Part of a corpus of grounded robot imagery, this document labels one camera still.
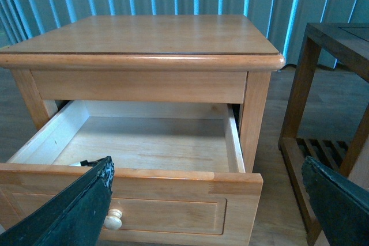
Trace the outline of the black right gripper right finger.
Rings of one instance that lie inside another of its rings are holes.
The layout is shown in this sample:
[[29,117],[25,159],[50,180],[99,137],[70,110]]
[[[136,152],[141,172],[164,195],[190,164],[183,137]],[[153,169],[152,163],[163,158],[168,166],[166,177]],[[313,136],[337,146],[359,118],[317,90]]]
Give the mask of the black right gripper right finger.
[[310,156],[302,176],[328,243],[368,245],[368,191]]

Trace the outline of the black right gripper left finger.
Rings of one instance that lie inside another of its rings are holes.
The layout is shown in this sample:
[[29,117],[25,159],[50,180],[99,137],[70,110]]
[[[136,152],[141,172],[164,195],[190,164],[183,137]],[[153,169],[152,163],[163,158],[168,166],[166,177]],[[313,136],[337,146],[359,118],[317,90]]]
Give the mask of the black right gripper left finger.
[[1,245],[96,245],[112,198],[114,163],[102,158],[21,222]]

